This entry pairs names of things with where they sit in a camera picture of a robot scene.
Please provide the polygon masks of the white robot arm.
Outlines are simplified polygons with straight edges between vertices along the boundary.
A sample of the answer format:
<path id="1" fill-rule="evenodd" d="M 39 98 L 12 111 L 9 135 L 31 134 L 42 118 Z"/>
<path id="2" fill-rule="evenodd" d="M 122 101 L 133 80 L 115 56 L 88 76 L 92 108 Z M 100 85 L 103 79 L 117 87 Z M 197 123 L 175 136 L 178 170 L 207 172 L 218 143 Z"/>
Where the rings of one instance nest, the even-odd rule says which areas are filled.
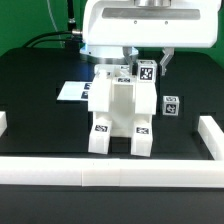
<path id="1" fill-rule="evenodd" d="M 161 71 L 176 48 L 217 41 L 223 0 L 87 0 L 80 53 L 98 61 L 130 60 L 136 47 L 161 48 Z"/>

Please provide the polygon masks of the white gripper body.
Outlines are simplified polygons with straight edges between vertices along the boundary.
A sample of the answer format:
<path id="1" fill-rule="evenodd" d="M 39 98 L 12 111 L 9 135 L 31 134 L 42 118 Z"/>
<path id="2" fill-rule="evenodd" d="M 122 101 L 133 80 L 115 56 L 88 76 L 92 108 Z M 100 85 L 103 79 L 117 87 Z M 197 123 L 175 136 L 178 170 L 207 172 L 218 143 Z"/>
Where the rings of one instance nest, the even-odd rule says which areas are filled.
<path id="1" fill-rule="evenodd" d="M 124 47 L 209 48 L 217 41 L 222 0 L 88 0 L 83 42 Z"/>

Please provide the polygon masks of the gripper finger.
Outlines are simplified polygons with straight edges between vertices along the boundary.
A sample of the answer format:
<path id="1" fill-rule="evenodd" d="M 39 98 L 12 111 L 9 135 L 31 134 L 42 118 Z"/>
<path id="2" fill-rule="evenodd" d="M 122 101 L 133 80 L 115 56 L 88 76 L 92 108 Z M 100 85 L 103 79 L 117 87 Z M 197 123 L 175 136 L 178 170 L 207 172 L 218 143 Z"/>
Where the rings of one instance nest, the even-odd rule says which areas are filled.
<path id="1" fill-rule="evenodd" d="M 138 58 L 139 51 L 135 47 L 123 47 L 122 51 L 124 58 L 129 65 L 129 73 L 133 75 L 136 70 L 136 60 Z"/>
<path id="2" fill-rule="evenodd" d="M 174 49 L 172 47 L 165 47 L 163 50 L 163 57 L 160 61 L 161 75 L 166 74 L 166 67 L 174 56 Z"/>

